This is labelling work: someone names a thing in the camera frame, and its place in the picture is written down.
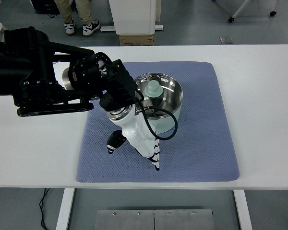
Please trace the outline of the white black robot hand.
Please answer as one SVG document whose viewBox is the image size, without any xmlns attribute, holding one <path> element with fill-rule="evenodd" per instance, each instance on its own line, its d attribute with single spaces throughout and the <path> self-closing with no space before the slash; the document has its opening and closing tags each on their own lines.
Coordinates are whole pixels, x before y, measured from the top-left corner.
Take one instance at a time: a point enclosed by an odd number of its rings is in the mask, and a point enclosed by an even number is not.
<svg viewBox="0 0 288 230">
<path fill-rule="evenodd" d="M 149 159 L 159 171 L 159 139 L 154 134 L 156 129 L 150 131 L 148 124 L 144 120 L 142 113 L 137 114 L 135 105 L 126 106 L 124 108 L 107 112 L 110 121 L 121 127 L 121 130 L 114 131 L 107 140 L 108 153 L 112 154 L 114 150 L 128 141 L 139 154 Z"/>
</svg>

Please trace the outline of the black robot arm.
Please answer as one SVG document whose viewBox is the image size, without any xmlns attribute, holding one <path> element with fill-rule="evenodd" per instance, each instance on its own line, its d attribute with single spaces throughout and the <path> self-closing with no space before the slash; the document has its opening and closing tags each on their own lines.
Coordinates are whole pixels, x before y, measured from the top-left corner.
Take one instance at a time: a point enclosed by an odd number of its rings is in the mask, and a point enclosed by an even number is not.
<svg viewBox="0 0 288 230">
<path fill-rule="evenodd" d="M 33 27 L 5 31 L 0 41 L 0 96 L 12 96 L 21 117 L 107 112 L 144 99 L 121 60 L 51 42 Z"/>
</svg>

